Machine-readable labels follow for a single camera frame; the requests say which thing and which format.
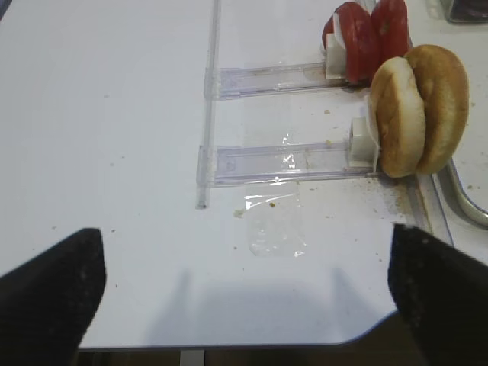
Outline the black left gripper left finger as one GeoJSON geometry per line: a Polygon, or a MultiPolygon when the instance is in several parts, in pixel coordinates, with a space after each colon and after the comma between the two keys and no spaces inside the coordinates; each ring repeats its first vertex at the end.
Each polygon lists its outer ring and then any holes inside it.
{"type": "Polygon", "coordinates": [[[84,228],[1,277],[1,363],[69,365],[107,282],[99,229],[84,228]]]}

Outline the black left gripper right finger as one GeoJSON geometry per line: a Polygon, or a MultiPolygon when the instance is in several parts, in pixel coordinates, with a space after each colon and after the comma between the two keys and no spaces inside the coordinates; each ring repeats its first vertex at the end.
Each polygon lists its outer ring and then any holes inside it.
{"type": "Polygon", "coordinates": [[[487,266],[416,226],[393,228],[387,283],[430,365],[487,363],[487,266]]]}

